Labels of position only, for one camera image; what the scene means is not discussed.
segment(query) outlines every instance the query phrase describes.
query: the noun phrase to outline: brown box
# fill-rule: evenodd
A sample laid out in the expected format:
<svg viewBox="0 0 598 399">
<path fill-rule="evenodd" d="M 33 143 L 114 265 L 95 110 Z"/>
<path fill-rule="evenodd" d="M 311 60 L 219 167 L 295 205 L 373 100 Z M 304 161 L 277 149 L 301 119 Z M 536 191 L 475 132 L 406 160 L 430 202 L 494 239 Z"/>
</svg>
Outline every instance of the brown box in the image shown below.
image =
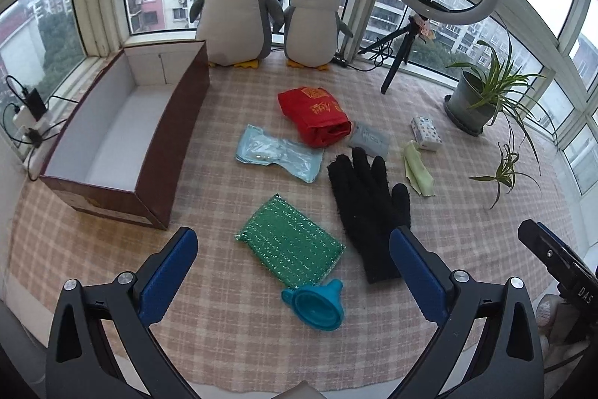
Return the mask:
<svg viewBox="0 0 598 399">
<path fill-rule="evenodd" d="M 80 212 L 165 230 L 209 84 L 202 41 L 121 49 L 65 122 L 40 179 Z"/>
</svg>

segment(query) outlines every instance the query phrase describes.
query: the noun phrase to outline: red plastic bag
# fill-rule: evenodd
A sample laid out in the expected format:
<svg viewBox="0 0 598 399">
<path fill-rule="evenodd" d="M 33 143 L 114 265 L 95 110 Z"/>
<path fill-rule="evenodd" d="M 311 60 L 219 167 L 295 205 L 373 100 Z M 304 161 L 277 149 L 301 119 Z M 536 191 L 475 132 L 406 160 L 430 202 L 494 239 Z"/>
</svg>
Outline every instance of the red plastic bag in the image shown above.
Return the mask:
<svg viewBox="0 0 598 399">
<path fill-rule="evenodd" d="M 330 146 L 351 134 L 351 122 L 336 99 L 323 88 L 303 86 L 278 94 L 282 113 L 291 119 L 304 143 Z"/>
</svg>

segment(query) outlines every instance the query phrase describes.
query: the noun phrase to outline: small penguin plush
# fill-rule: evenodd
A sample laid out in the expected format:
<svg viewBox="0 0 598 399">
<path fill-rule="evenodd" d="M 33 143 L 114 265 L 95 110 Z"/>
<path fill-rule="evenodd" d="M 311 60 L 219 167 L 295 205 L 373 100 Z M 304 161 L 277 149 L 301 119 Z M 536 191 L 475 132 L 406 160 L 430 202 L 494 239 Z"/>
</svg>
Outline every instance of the small penguin plush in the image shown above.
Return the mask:
<svg viewBox="0 0 598 399">
<path fill-rule="evenodd" d="M 195 39 L 205 39 L 207 59 L 214 65 L 257 68 L 270 54 L 275 24 L 283 22 L 277 0 L 196 0 L 189 11 L 194 22 L 201 13 Z"/>
<path fill-rule="evenodd" d="M 339 31 L 353 37 L 340 20 L 340 0 L 290 0 L 285 9 L 285 55 L 291 67 L 327 70 L 334 57 Z M 275 24 L 274 32 L 280 27 Z"/>
</svg>

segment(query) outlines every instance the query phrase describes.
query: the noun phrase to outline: plant pot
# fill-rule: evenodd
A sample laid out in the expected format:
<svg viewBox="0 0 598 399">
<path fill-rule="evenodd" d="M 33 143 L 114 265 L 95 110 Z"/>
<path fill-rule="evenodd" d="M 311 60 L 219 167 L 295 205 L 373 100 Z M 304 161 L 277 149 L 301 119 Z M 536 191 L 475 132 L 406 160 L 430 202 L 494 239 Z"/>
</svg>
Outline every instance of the plant pot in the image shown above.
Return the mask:
<svg viewBox="0 0 598 399">
<path fill-rule="evenodd" d="M 473 73 L 464 71 L 461 74 L 457 88 L 447 102 L 447 109 L 452 115 L 466 128 L 473 133 L 480 133 L 488 123 L 496 106 L 484 104 L 481 107 L 470 109 L 473 104 L 481 100 L 480 96 L 481 81 Z"/>
</svg>

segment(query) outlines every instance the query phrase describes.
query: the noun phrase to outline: tripod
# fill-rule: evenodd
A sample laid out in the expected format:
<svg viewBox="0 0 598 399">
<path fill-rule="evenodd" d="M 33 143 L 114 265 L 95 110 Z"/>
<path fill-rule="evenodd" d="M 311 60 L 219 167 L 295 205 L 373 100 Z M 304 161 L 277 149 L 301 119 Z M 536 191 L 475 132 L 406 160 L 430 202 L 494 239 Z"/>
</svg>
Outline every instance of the tripod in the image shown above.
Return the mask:
<svg viewBox="0 0 598 399">
<path fill-rule="evenodd" d="M 438 4 L 435 1 L 432 1 L 432 0 L 421 0 L 421 1 L 424 1 L 427 4 L 433 6 L 437 9 L 449 11 L 446 7 L 444 7 L 441 4 Z M 428 18 L 426 18 L 422 15 L 419 15 L 419 16 L 424 21 L 428 20 Z M 390 86 L 393 78 L 397 74 L 397 70 L 399 69 L 401 62 L 402 61 L 405 62 L 405 65 L 406 65 L 407 62 L 409 61 L 409 54 L 411 54 L 411 48 L 413 47 L 413 42 L 415 41 L 415 38 L 417 38 L 417 36 L 419 35 L 419 32 L 420 32 L 420 27 L 415 22 L 415 19 L 413 18 L 413 16 L 409 16 L 409 24 L 408 25 L 406 25 L 405 27 L 398 29 L 390 34 L 387 34 L 386 36 L 384 36 L 384 38 L 376 41 L 375 43 L 373 43 L 369 46 L 366 46 L 365 48 L 360 49 L 357 52 L 358 55 L 363 55 L 364 53 L 367 53 L 368 51 L 373 52 L 377 48 L 381 47 L 383 44 L 385 44 L 399 36 L 402 36 L 403 34 L 405 35 L 405 37 L 403 38 L 403 42 L 401 43 L 401 47 L 397 51 L 395 60 L 392 62 L 391 67 L 388 69 L 388 74 L 387 74 L 386 78 L 384 79 L 384 83 L 382 83 L 382 87 L 380 88 L 381 93 L 386 93 L 386 91 L 388 90 L 388 87 Z"/>
</svg>

